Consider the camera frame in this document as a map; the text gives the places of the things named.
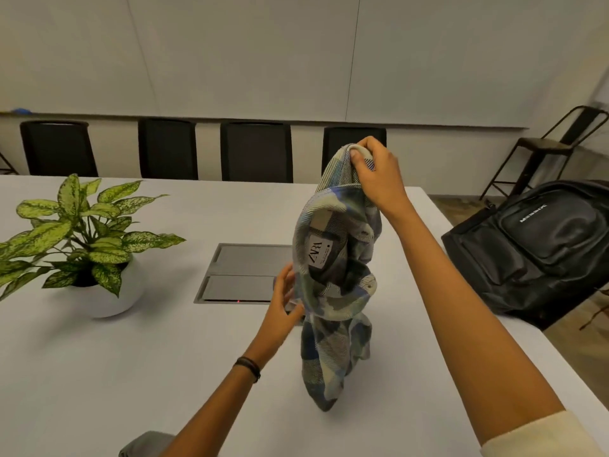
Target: clothing tag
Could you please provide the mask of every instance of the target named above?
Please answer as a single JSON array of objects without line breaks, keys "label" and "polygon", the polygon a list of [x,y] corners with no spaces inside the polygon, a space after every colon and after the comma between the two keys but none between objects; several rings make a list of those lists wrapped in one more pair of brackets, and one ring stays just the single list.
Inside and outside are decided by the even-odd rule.
[{"label": "clothing tag", "polygon": [[310,266],[322,269],[332,251],[332,241],[317,237],[313,234],[309,236],[307,245],[307,262]]}]

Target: black backpack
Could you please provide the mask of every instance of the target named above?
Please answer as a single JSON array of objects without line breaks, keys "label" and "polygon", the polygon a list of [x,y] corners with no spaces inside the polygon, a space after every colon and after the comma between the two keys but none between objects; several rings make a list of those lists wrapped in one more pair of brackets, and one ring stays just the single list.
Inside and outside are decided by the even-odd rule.
[{"label": "black backpack", "polygon": [[609,281],[609,184],[545,183],[442,236],[496,314],[545,329]]}]

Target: hand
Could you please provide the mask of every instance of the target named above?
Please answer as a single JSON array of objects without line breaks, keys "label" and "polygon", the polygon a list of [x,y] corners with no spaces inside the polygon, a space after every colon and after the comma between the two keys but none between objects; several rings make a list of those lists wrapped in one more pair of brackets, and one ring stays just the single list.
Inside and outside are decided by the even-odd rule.
[{"label": "hand", "polygon": [[285,304],[293,297],[294,280],[294,271],[290,263],[277,276],[269,309],[258,333],[244,354],[259,368],[263,368],[275,356],[287,335],[305,314],[302,305],[297,305],[289,315],[285,312]]},{"label": "hand", "polygon": [[363,191],[383,215],[392,221],[405,207],[411,205],[404,190],[398,158],[372,136],[362,139],[358,145],[368,149],[375,161],[375,170],[371,171],[363,156],[358,151],[351,150],[351,162],[357,170]]}]

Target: forearm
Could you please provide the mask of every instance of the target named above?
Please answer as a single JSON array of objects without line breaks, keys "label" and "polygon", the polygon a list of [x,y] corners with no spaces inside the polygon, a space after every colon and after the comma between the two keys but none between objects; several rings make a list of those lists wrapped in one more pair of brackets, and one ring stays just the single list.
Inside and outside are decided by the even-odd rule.
[{"label": "forearm", "polygon": [[234,366],[161,457],[218,455],[254,380],[248,368]]},{"label": "forearm", "polygon": [[564,410],[497,317],[463,279],[407,202],[388,218],[398,233],[446,365],[483,444]]}]

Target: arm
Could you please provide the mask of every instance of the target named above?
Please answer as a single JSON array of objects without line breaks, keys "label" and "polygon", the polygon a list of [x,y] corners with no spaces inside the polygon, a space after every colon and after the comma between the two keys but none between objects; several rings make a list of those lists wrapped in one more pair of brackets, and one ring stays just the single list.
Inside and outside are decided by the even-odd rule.
[{"label": "arm", "polygon": [[398,233],[438,345],[481,444],[565,408],[445,255],[410,203],[395,156],[373,137],[351,159],[366,195]]},{"label": "arm", "polygon": [[[286,266],[277,277],[273,297],[260,330],[244,353],[262,370],[277,353],[294,325],[305,313],[302,305],[289,315],[284,305],[292,295],[294,273]],[[188,424],[179,432],[161,457],[212,457],[220,452],[255,377],[243,366],[233,366],[220,386]]]}]

